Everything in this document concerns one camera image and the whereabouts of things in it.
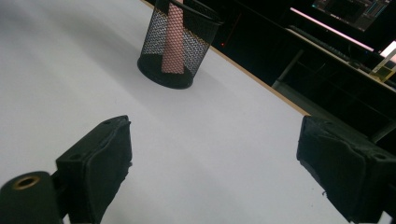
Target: white table surface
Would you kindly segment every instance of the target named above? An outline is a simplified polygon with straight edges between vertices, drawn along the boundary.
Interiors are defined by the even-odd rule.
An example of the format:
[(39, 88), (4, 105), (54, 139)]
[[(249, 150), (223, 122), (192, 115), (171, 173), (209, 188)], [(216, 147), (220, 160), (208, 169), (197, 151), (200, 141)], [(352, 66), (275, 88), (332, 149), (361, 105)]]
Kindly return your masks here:
[(128, 115), (134, 165), (104, 224), (347, 223), (296, 160), (292, 106), (212, 49), (186, 90), (140, 73), (151, 12), (139, 0), (0, 1), (0, 184), (52, 174), (99, 122)]

